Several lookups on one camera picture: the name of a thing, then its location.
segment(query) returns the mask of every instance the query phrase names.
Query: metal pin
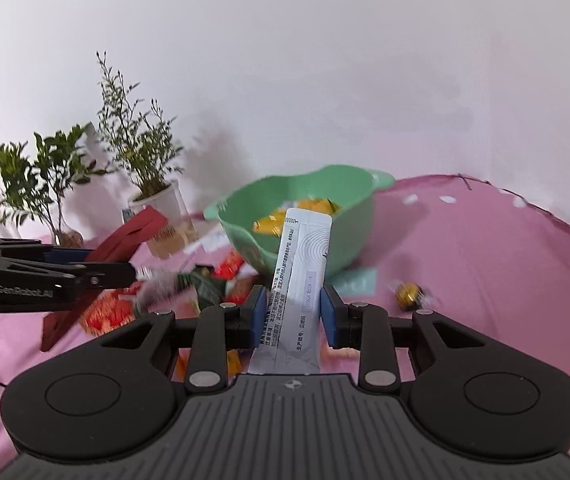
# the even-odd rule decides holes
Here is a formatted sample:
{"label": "metal pin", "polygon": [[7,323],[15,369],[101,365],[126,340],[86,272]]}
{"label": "metal pin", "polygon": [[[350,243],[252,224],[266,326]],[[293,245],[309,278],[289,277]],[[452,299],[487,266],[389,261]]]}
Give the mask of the metal pin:
{"label": "metal pin", "polygon": [[211,370],[202,370],[190,375],[190,383],[197,388],[209,388],[220,382],[220,375]]}
{"label": "metal pin", "polygon": [[372,370],[365,374],[365,382],[372,386],[391,386],[396,382],[396,376],[387,370]]}

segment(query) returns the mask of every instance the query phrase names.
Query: white paper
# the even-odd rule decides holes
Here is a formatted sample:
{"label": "white paper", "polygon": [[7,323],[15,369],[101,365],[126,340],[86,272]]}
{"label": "white paper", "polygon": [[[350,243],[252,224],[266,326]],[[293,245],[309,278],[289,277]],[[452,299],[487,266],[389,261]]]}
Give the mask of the white paper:
{"label": "white paper", "polygon": [[231,245],[229,238],[225,234],[222,226],[218,226],[211,230],[200,239],[203,249],[207,253],[215,253],[217,250]]}
{"label": "white paper", "polygon": [[184,254],[193,254],[195,253],[197,250],[199,250],[202,247],[202,243],[200,242],[200,240],[197,240],[191,244],[189,244],[187,247],[185,247],[182,252]]}
{"label": "white paper", "polygon": [[242,280],[243,278],[247,278],[249,276],[255,276],[258,274],[256,269],[254,269],[250,264],[244,263],[242,264],[241,268],[238,269],[238,274],[236,274],[236,280]]}
{"label": "white paper", "polygon": [[319,293],[331,228],[329,215],[287,210],[265,325],[249,373],[319,373]]}

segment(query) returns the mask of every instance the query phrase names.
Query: white flower pot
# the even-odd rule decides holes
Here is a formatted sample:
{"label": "white flower pot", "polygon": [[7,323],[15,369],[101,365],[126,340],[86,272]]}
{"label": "white flower pot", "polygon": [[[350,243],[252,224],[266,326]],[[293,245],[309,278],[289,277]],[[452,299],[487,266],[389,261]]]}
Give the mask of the white flower pot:
{"label": "white flower pot", "polygon": [[167,189],[149,198],[132,198],[128,205],[134,214],[151,206],[168,219],[167,225],[147,242],[150,252],[158,258],[169,258],[190,244],[196,236],[177,182],[171,182]]}

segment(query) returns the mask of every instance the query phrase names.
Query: wrapped candy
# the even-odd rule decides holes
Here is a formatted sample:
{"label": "wrapped candy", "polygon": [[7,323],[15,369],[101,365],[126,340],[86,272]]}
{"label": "wrapped candy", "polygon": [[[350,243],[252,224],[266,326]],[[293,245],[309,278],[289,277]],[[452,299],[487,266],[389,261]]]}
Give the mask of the wrapped candy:
{"label": "wrapped candy", "polygon": [[360,357],[360,351],[353,348],[332,348],[331,346],[321,347],[321,360],[330,362],[332,360],[356,359]]}
{"label": "wrapped candy", "polygon": [[265,216],[254,222],[253,231],[261,235],[280,236],[283,234],[286,211],[274,211],[271,215]]}
{"label": "wrapped candy", "polygon": [[90,335],[100,336],[136,318],[133,299],[143,284],[110,290],[98,297],[80,317],[79,324]]}
{"label": "wrapped candy", "polygon": [[[190,350],[188,348],[181,348],[176,359],[176,366],[174,368],[174,381],[184,382],[187,373],[187,365],[190,362]],[[242,363],[238,350],[227,351],[227,377],[232,378],[242,373]]]}
{"label": "wrapped candy", "polygon": [[424,306],[425,291],[416,283],[401,283],[396,287],[396,302],[404,312],[417,310]]}
{"label": "wrapped candy", "polygon": [[340,206],[326,198],[305,198],[297,202],[286,202],[270,215],[255,221],[252,230],[258,234],[279,237],[283,232],[287,209],[290,207],[316,211],[317,213],[324,213],[329,216],[333,216],[340,210]]}
{"label": "wrapped candy", "polygon": [[212,277],[219,280],[232,280],[244,264],[242,256],[236,250],[232,250],[225,260],[216,267]]}

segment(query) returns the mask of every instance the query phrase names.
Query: potted plant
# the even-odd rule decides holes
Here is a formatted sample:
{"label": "potted plant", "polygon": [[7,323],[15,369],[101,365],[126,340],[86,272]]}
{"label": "potted plant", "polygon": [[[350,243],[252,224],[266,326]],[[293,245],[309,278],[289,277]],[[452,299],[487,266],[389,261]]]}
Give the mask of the potted plant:
{"label": "potted plant", "polygon": [[138,188],[128,205],[133,213],[151,206],[167,217],[165,229],[148,243],[153,254],[168,257],[193,238],[193,224],[171,174],[181,173],[177,157],[182,146],[174,140],[171,126],[158,101],[133,100],[131,92],[140,83],[126,85],[120,70],[107,64],[107,55],[96,53],[102,72],[102,108],[98,112],[98,140],[110,158],[112,170],[123,170]]}
{"label": "potted plant", "polygon": [[43,138],[34,132],[34,160],[24,153],[27,142],[0,145],[3,225],[12,221],[20,227],[28,218],[37,219],[49,228],[53,244],[82,247],[80,233],[69,228],[63,219],[63,198],[75,185],[87,184],[92,176],[108,172],[97,169],[95,160],[89,163],[84,160],[85,154],[79,146],[83,134],[78,124],[69,133],[58,131],[51,137]]}

